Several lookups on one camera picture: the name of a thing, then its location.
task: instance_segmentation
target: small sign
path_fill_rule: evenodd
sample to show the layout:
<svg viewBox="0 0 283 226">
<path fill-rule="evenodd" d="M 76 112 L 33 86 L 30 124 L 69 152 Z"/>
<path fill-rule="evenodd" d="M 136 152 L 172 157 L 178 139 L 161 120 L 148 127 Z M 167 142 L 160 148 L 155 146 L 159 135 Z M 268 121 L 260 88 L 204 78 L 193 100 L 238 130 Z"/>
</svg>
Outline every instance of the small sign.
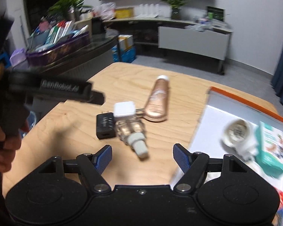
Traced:
<svg viewBox="0 0 283 226">
<path fill-rule="evenodd" d="M 207 6 L 208 18 L 224 22 L 224 9 Z"/>
</svg>

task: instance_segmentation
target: white tray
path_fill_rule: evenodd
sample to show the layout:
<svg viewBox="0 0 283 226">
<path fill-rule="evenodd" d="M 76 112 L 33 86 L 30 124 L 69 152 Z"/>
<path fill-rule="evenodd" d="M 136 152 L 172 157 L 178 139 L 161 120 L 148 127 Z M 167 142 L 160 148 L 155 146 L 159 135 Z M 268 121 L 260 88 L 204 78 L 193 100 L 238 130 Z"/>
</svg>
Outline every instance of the white tray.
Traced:
<svg viewBox="0 0 283 226">
<path fill-rule="evenodd" d="M 225 154 L 231 153 L 239 158 L 231 148 L 225 146 L 221 141 L 221 135 L 226 126 L 238 118 L 249 121 L 253 128 L 256 128 L 262 121 L 283 132 L 283 118 L 281 116 L 234 94 L 212 87 L 198 127 L 191 139 L 189 152 L 200 151 L 208 154 L 210 158 L 223 158 Z M 171 187 L 178 182 L 182 175 L 183 172 L 178 169 L 176 176 L 170 183 Z M 267 180 L 271 185 L 283 191 L 283 176 L 279 179 L 268 177 Z"/>
</svg>

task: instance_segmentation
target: white power adapter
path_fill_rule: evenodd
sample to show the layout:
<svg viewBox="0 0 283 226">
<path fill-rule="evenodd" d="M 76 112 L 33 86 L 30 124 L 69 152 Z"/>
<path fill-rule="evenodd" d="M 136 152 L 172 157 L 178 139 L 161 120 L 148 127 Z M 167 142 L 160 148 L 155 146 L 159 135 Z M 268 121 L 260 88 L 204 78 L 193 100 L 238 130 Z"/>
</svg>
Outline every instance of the white power adapter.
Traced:
<svg viewBox="0 0 283 226">
<path fill-rule="evenodd" d="M 113 116 L 115 121 L 128 119 L 136 113 L 135 103 L 133 101 L 119 102 L 114 105 Z"/>
</svg>

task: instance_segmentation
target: white cabinet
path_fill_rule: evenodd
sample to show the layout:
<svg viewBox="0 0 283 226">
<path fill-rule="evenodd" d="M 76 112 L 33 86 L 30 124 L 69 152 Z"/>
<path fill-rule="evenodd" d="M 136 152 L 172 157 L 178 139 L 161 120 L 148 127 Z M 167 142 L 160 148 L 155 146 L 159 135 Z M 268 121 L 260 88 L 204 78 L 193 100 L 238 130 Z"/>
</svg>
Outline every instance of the white cabinet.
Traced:
<svg viewBox="0 0 283 226">
<path fill-rule="evenodd" d="M 224 60 L 227 54 L 230 35 L 215 31 L 195 31 L 160 26 L 158 47 L 204 55 Z"/>
</svg>

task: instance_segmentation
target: purple basket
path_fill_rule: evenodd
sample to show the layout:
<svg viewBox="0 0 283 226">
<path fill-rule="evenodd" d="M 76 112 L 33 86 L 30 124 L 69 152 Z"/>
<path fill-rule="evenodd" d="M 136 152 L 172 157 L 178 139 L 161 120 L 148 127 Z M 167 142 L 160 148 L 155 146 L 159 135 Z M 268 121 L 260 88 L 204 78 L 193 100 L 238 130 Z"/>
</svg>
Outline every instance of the purple basket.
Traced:
<svg viewBox="0 0 283 226">
<path fill-rule="evenodd" d="M 26 58 L 30 67 L 45 66 L 79 50 L 89 43 L 89 32 L 86 32 L 67 41 L 58 43 L 43 52 L 27 53 Z"/>
</svg>

